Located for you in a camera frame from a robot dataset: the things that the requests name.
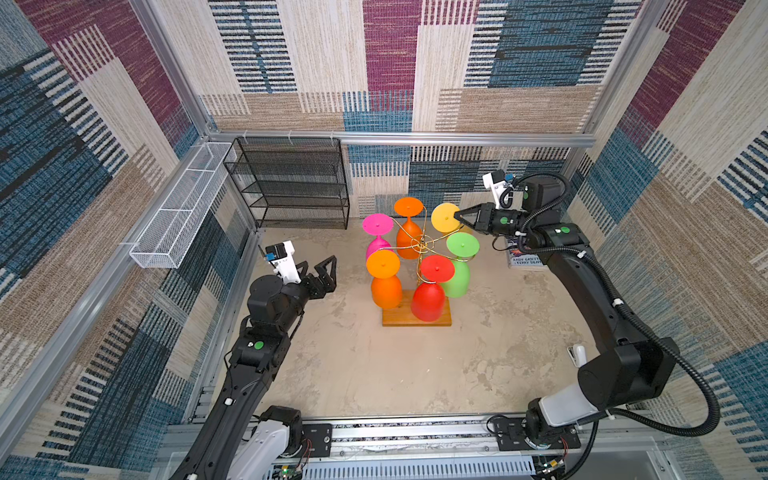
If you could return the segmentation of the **green plastic wine glass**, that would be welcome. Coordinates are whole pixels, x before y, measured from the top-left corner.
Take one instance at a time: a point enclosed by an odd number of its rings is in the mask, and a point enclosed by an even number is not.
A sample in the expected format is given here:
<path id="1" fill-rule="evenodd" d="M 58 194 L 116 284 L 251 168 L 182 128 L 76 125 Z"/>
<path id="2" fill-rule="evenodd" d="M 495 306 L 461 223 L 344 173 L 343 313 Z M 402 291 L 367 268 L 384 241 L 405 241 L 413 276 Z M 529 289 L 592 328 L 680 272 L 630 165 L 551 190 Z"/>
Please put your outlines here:
<path id="1" fill-rule="evenodd" d="M 473 235 L 457 232 L 447 238 L 446 247 L 454 257 L 452 260 L 454 275 L 441 286 L 448 298 L 460 298 L 468 291 L 471 279 L 469 261 L 478 254 L 480 244 Z"/>

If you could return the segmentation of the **yellow plastic wine glass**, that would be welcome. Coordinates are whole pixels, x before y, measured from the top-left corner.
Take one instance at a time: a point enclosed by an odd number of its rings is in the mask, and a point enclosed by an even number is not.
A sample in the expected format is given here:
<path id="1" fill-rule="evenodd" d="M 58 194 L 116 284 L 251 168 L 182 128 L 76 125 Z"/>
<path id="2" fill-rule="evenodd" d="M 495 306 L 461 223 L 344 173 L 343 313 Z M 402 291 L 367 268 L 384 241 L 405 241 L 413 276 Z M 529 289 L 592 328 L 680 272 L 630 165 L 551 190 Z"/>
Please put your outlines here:
<path id="1" fill-rule="evenodd" d="M 453 203 L 444 202 L 436 206 L 430 216 L 433 228 L 443 234 L 448 235 L 461 228 L 461 223 L 455 218 L 459 207 Z"/>

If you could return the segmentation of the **red plastic wine glass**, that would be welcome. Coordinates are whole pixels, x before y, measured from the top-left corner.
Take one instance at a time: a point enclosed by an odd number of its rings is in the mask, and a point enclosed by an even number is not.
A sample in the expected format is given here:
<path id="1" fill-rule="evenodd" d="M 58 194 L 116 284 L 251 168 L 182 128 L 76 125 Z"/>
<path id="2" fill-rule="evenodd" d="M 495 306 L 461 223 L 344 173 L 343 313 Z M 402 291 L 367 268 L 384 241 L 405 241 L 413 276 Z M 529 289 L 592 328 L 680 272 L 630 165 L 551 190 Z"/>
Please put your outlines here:
<path id="1" fill-rule="evenodd" d="M 421 283 L 414 291 L 411 312 L 420 321 L 437 321 L 444 311 L 446 294 L 443 283 L 451 280 L 455 267 L 451 260 L 441 255 L 425 257 L 419 266 Z"/>

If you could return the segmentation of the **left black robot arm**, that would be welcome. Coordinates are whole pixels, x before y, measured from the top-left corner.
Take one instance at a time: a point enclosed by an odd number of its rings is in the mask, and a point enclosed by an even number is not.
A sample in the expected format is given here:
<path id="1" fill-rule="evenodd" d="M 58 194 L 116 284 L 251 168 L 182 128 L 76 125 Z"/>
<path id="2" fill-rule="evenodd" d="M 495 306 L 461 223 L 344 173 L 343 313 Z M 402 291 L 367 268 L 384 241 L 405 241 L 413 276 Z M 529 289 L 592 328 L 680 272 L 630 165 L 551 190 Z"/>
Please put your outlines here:
<path id="1" fill-rule="evenodd" d="M 301 449 L 301 413 L 270 407 L 243 440 L 254 411 L 276 379 L 305 307 L 337 286 L 337 259 L 299 264 L 296 281 L 263 275 L 249 287 L 249 315 L 230 351 L 222 389 L 173 479 L 262 479 L 284 454 Z"/>

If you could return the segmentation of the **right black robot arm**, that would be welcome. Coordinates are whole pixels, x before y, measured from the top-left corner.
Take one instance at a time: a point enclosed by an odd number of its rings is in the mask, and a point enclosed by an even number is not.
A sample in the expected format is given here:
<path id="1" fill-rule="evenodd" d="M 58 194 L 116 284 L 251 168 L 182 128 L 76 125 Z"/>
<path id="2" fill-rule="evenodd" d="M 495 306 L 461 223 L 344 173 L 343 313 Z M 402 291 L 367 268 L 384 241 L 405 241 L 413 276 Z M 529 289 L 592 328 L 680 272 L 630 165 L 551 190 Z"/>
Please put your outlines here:
<path id="1" fill-rule="evenodd" d="M 530 402 L 527 441 L 543 448 L 577 424 L 595 424 L 608 416 L 679 437 L 714 431 L 721 408 L 707 380 L 683 358 L 673 339 L 658 336 L 630 308 L 580 227 L 557 220 L 555 209 L 570 194 L 569 180 L 558 173 L 516 177 L 495 170 L 484 175 L 483 184 L 492 201 L 460 210 L 455 219 L 478 233 L 504 238 L 524 255 L 537 256 L 566 288 L 599 352 L 579 366 L 575 384 Z M 630 404 L 659 397 L 674 368 L 682 369 L 704 397 L 707 415 L 700 424 L 672 426 L 628 410 Z"/>

